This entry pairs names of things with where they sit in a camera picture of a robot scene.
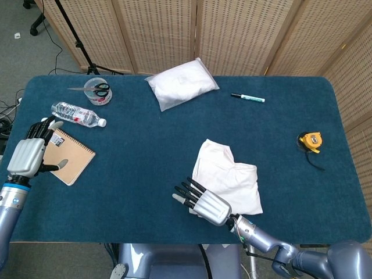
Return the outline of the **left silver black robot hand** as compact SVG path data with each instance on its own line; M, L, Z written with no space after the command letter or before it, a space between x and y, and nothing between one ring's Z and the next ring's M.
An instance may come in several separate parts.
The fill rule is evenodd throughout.
M26 137L16 145L10 159L7 167L9 177L31 179L38 173L64 168L68 163L67 159L63 159L56 165L44 163L44 154L48 143L54 132L61 126L63 126L63 122L55 121L55 116L50 116L31 125Z

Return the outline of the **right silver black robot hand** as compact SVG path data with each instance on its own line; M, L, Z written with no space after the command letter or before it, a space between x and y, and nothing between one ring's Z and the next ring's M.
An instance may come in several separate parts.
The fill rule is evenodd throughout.
M213 225L225 225L232 213L230 204L191 177L187 180L189 183L182 182L182 187L174 187L177 192L172 198Z

